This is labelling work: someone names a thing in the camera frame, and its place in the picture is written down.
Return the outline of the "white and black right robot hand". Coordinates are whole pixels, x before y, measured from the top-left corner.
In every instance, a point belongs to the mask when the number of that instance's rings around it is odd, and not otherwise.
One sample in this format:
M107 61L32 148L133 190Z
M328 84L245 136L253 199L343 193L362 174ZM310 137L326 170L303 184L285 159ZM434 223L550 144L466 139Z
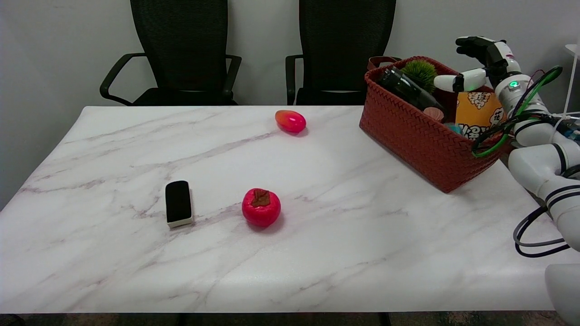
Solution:
M521 74L521 68L505 40L495 41L482 36L456 39L456 52L476 58L483 68L462 72L456 76L441 75L434 79L437 89L449 92L474 91L490 82L496 87L507 77Z

